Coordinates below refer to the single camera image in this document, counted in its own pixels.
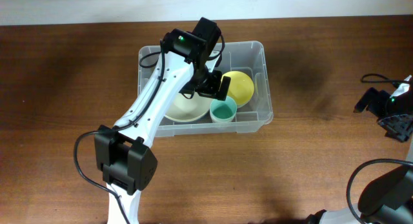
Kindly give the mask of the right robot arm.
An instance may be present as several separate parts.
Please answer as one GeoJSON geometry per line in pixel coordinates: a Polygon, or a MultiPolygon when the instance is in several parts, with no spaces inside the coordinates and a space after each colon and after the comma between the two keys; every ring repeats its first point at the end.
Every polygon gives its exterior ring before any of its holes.
{"type": "MultiPolygon", "coordinates": [[[[355,113],[364,110],[377,117],[377,124],[386,130],[385,136],[400,143],[412,140],[412,76],[404,80],[389,79],[375,74],[378,80],[361,78],[362,83],[390,83],[392,94],[369,88],[356,103],[355,113]]],[[[309,215],[304,223],[412,223],[412,150],[405,160],[373,159],[358,166],[346,187],[347,207],[336,211],[320,210],[309,215]],[[351,201],[354,179],[362,169],[375,164],[395,164],[398,167],[372,180],[362,191],[356,204],[351,201]]]]}

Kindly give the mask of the clear plastic storage bin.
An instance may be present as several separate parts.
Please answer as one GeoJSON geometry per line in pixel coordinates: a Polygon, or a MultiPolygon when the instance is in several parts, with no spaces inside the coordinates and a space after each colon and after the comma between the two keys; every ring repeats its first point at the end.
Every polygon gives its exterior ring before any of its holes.
{"type": "Polygon", "coordinates": [[[274,117],[270,87],[268,84],[265,49],[259,41],[232,42],[225,45],[220,64],[215,67],[222,73],[240,71],[249,75],[254,83],[251,101],[236,112],[229,123],[213,123],[210,111],[202,118],[188,123],[172,121],[164,117],[157,128],[157,137],[220,132],[257,132],[274,117]]]}

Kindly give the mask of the cream large bowl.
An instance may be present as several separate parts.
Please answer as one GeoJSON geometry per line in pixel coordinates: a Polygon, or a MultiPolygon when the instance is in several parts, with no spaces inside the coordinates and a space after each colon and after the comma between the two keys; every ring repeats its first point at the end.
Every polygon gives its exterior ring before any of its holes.
{"type": "Polygon", "coordinates": [[[165,117],[180,123],[193,122],[209,112],[211,102],[211,98],[202,97],[197,93],[191,99],[178,93],[165,117]]]}

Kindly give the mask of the yellow small bowl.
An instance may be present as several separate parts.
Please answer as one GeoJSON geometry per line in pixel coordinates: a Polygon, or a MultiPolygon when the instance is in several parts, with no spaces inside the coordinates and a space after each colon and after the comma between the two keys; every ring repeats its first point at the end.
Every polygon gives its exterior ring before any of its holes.
{"type": "Polygon", "coordinates": [[[223,75],[230,78],[227,95],[233,98],[237,105],[252,99],[254,95],[254,83],[249,75],[240,71],[229,71],[223,75]]]}

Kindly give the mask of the green cup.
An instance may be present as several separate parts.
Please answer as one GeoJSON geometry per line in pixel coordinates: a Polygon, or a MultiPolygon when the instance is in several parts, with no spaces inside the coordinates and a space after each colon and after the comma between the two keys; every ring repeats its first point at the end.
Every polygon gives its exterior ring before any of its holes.
{"type": "Polygon", "coordinates": [[[231,122],[237,112],[237,103],[233,98],[227,96],[224,101],[213,99],[210,104],[210,117],[213,123],[231,122]]]}

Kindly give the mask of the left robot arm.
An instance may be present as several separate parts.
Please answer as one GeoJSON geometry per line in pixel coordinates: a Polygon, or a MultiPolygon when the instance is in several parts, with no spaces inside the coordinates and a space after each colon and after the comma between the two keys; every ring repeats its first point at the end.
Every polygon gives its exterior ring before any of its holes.
{"type": "Polygon", "coordinates": [[[223,40],[218,25],[201,18],[191,32],[174,29],[160,42],[154,71],[130,110],[112,128],[101,125],[94,136],[97,168],[111,193],[108,222],[137,223],[139,198],[154,176],[151,146],[157,128],[178,94],[224,100],[230,78],[214,70],[214,53],[223,40]]]}

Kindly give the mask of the green small bowl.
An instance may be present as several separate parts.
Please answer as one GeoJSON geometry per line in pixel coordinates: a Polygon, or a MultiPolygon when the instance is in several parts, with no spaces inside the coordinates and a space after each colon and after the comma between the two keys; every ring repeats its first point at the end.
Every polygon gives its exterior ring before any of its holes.
{"type": "Polygon", "coordinates": [[[244,106],[247,105],[250,101],[251,101],[251,100],[249,100],[249,101],[247,101],[247,102],[245,102],[245,103],[243,103],[243,104],[238,105],[237,108],[242,108],[242,107],[244,107],[244,106]]]}

